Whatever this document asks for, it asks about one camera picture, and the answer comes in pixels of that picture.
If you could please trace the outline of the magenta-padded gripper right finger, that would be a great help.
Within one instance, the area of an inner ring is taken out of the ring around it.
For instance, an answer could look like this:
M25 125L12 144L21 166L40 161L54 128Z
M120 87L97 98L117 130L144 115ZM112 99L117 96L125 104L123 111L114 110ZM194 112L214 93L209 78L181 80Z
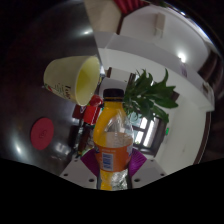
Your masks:
M166 176L155 159L147 159L141 152L134 149L128 165L128 188L144 187Z

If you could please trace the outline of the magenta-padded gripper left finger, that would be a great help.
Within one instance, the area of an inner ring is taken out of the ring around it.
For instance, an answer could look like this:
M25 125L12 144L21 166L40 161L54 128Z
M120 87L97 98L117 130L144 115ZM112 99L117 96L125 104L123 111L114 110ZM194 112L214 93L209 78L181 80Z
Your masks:
M81 158L74 158L60 174L60 177L80 187L96 189L100 173L93 149Z

